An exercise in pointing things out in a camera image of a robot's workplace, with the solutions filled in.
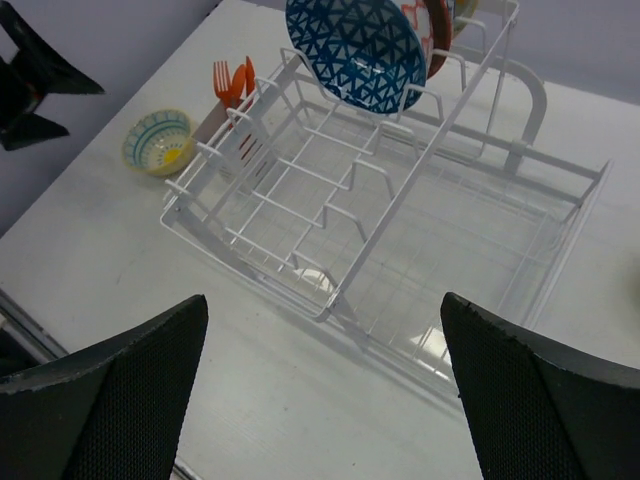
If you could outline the yellow patterned bowl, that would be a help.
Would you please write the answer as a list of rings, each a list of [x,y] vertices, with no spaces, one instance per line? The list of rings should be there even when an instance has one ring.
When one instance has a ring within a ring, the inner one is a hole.
[[[168,177],[195,156],[194,123],[178,109],[161,109],[142,117],[125,135],[123,163],[138,173]]]

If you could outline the orange plastic spoon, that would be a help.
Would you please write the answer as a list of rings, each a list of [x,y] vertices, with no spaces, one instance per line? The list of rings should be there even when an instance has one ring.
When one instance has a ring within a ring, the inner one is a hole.
[[[232,78],[231,94],[234,102],[238,102],[243,94],[246,83],[246,66],[244,64],[237,67]]]

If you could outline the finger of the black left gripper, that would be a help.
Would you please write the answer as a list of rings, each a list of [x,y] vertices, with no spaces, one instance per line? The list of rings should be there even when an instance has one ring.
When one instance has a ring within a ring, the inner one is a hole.
[[[6,151],[14,151],[68,135],[64,126],[31,113],[1,130],[1,144]]]
[[[14,7],[1,8],[1,28],[17,47],[1,59],[1,114],[32,112],[50,94],[97,95],[104,89],[44,41]]]

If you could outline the dark blue triangle bowl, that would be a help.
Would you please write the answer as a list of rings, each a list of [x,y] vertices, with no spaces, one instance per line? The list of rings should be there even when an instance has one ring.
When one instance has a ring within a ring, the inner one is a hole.
[[[426,85],[433,49],[423,1],[288,1],[285,21],[319,83],[376,114],[412,107]]]

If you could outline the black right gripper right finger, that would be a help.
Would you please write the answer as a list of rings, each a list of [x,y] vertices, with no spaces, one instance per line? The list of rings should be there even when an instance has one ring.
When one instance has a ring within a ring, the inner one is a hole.
[[[486,479],[636,479],[639,372],[456,293],[441,323]]]

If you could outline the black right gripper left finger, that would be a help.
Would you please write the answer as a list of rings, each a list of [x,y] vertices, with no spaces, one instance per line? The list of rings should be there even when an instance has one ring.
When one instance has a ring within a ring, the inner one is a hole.
[[[167,479],[208,327],[193,295],[114,337],[1,379],[4,479]]]

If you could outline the orange plastic knife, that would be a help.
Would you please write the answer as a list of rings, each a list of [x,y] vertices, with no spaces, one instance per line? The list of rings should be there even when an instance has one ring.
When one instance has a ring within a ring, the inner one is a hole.
[[[249,56],[246,57],[245,60],[245,88],[246,88],[246,97],[249,97],[256,87],[255,81],[255,69],[253,62]]]

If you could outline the blue zigzag patterned bowl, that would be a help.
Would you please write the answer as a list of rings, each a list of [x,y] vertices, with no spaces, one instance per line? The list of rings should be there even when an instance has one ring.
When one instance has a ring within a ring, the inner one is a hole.
[[[457,37],[466,27],[464,19],[473,17],[478,0],[455,0],[453,19],[453,37]]]

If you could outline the red rimmed patterned bowl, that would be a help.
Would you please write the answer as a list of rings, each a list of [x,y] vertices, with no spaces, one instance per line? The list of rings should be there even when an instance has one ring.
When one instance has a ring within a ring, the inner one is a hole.
[[[421,42],[430,79],[443,67],[452,44],[455,2],[401,1],[400,8]]]

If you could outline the lime green bowl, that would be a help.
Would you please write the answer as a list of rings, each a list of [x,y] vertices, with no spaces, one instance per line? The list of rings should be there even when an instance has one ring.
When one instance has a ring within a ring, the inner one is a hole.
[[[638,259],[634,259],[629,266],[628,284],[630,295],[634,298],[639,297],[640,293],[640,263]]]

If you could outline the orange plastic fork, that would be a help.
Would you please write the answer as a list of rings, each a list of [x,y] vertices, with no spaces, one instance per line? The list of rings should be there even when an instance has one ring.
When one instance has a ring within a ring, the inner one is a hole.
[[[213,88],[215,95],[224,107],[231,108],[234,91],[228,63],[226,61],[215,61],[213,64]]]

